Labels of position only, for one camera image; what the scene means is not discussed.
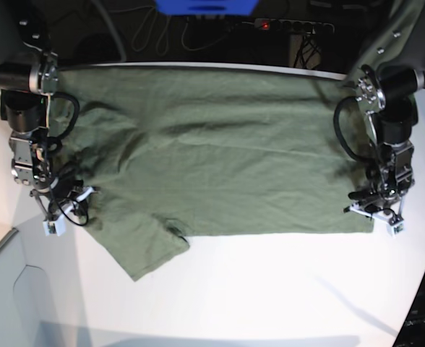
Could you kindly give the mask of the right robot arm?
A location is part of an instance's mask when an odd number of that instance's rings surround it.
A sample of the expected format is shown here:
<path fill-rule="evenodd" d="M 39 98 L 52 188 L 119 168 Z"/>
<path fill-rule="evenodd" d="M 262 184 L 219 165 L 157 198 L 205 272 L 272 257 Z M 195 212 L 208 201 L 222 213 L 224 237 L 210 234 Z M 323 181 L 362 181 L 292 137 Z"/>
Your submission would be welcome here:
<path fill-rule="evenodd" d="M 30 1 L 0 1 L 0 118 L 12 131 L 12 175 L 31 188 L 43 229 L 55 236 L 67 222 L 88 223 L 87 199 L 96 191 L 79 179 L 73 160 L 54 167 L 80 114 L 79 101 L 58 90 L 58 67 L 40 12 Z"/>

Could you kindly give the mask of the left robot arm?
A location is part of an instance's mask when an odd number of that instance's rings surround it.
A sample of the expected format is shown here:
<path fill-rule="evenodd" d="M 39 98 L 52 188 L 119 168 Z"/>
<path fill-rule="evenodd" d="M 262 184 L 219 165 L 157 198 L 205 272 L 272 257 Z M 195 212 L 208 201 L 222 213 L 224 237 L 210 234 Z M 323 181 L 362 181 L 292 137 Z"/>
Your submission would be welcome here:
<path fill-rule="evenodd" d="M 425 1 L 399 1 L 361 52 L 342 85 L 354 91 L 333 116 L 346 154 L 365 169 L 366 181 L 349 193 L 347 213 L 383 223 L 396 236 L 405 229 L 405 196 L 415 184 L 411 142 L 418 122 L 416 92 L 425 88 Z M 369 154 L 355 153 L 340 128 L 341 111 L 355 103 L 369 137 Z"/>

